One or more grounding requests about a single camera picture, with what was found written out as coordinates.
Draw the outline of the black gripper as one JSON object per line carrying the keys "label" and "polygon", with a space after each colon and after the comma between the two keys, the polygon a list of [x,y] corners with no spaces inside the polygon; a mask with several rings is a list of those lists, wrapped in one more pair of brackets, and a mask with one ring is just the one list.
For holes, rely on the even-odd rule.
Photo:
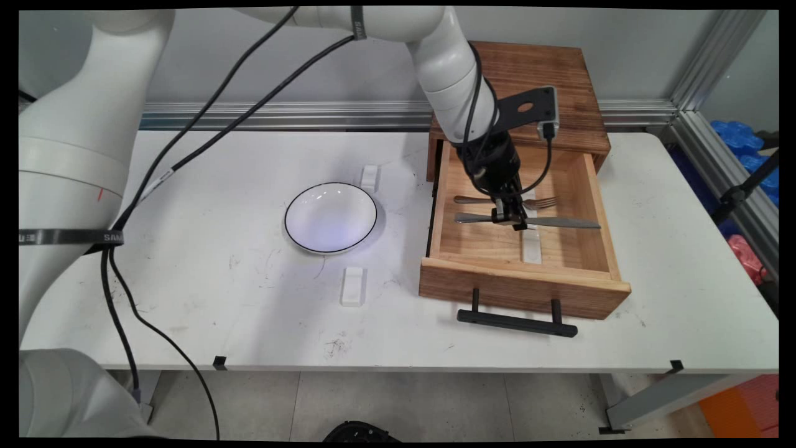
{"label": "black gripper", "polygon": [[[476,190],[492,197],[492,223],[512,226],[515,231],[528,229],[519,179],[521,161],[508,131],[458,145],[457,156]],[[504,200],[509,194],[514,194],[511,208]]]}

